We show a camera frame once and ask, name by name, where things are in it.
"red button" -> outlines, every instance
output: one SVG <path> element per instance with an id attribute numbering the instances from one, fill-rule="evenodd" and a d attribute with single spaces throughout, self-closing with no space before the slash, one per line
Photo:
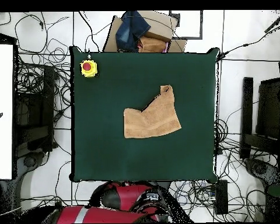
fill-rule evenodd
<path id="1" fill-rule="evenodd" d="M 89 71 L 91 69 L 91 65 L 90 63 L 86 62 L 83 64 L 83 69 L 86 70 L 86 71 Z"/>

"emergency stop button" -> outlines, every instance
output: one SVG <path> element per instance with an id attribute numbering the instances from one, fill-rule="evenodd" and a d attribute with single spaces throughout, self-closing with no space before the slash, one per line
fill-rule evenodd
<path id="1" fill-rule="evenodd" d="M 97 74 L 97 64 L 94 60 L 84 60 L 80 63 L 81 73 L 85 77 L 94 77 Z"/>
<path id="2" fill-rule="evenodd" d="M 89 70 L 91 69 L 90 63 L 85 62 L 85 63 L 83 64 L 83 69 L 86 70 L 86 71 L 89 71 Z"/>

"black frame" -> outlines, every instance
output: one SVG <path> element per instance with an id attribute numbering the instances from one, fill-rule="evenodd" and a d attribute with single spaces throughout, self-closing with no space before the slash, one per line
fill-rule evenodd
<path id="1" fill-rule="evenodd" d="M 169 11 L 169 16 L 172 16 L 172 10 Z M 172 40 L 202 40 L 203 27 L 203 10 L 200 11 L 200 31 L 199 37 L 172 37 Z"/>
<path id="2" fill-rule="evenodd" d="M 251 147 L 256 147 L 264 152 L 279 155 L 280 139 L 271 139 L 252 134 L 253 116 L 253 78 L 243 79 L 243 98 L 241 115 L 240 159 L 250 157 Z"/>

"folded cloth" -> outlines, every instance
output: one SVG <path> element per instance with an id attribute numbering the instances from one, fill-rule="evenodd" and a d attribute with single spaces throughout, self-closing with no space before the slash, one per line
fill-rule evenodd
<path id="1" fill-rule="evenodd" d="M 126 11 L 116 32 L 117 49 L 137 52 L 138 40 L 151 28 L 138 11 Z"/>
<path id="2" fill-rule="evenodd" d="M 141 42 L 138 44 L 141 46 L 138 50 L 139 53 L 162 53 L 166 48 L 166 43 L 164 41 L 155 38 L 142 36 L 139 42 Z"/>
<path id="3" fill-rule="evenodd" d="M 170 85 L 161 86 L 160 94 L 142 111 L 124 110 L 124 137 L 159 137 L 181 128 L 174 109 L 173 89 Z"/>

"floor tile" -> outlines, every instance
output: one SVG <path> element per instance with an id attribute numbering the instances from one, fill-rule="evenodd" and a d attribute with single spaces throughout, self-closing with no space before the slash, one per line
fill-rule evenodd
<path id="1" fill-rule="evenodd" d="M 280 10 L 225 11 L 223 51 L 259 40 L 280 15 Z M 272 32 L 257 44 L 238 48 L 227 58 L 280 61 L 280 30 Z"/>
<path id="2" fill-rule="evenodd" d="M 188 40 L 185 52 L 207 53 L 209 49 L 222 46 L 223 11 L 203 11 L 202 40 Z"/>
<path id="3" fill-rule="evenodd" d="M 73 12 L 43 12 L 48 30 L 48 47 L 45 53 L 68 53 L 73 42 Z"/>
<path id="4" fill-rule="evenodd" d="M 104 44 L 108 37 L 110 25 L 112 23 L 113 16 L 122 17 L 124 11 L 81 11 L 81 14 L 85 18 L 86 21 L 91 25 L 93 31 L 93 39 L 99 46 L 100 51 L 103 50 Z M 74 45 L 78 46 L 82 51 L 85 50 L 85 41 L 89 35 L 91 35 L 91 31 L 89 26 L 85 23 L 85 21 L 81 18 L 78 12 L 75 12 L 75 25 L 74 25 Z M 86 50 L 90 49 L 91 52 L 96 52 L 97 47 L 92 42 L 91 37 L 88 38 L 86 44 Z"/>
<path id="5" fill-rule="evenodd" d="M 173 10 L 180 14 L 180 26 L 176 27 L 173 36 L 199 37 L 200 36 L 200 10 Z"/>
<path id="6" fill-rule="evenodd" d="M 220 82 L 219 118 L 227 121 L 231 133 L 240 133 L 243 78 L 253 77 L 253 102 L 258 100 L 260 82 L 280 77 L 277 62 L 223 61 Z M 253 133 L 256 127 L 258 104 L 253 105 Z"/>
<path id="7" fill-rule="evenodd" d="M 81 181 L 79 183 L 72 183 L 73 200 L 90 200 L 94 190 L 104 183 L 105 181 Z"/>
<path id="8" fill-rule="evenodd" d="M 63 145 L 62 148 L 67 148 L 70 151 L 66 145 L 67 142 L 71 143 L 70 137 L 66 135 L 54 135 L 54 138 L 60 145 Z M 68 176 L 71 173 L 71 163 L 65 164 L 70 160 L 71 156 L 64 153 L 61 148 L 54 149 L 53 152 L 50 153 L 48 162 L 44 166 L 25 175 L 22 184 L 21 198 L 56 195 L 55 187 L 57 184 L 57 195 L 63 200 L 70 200 L 71 181 Z"/>

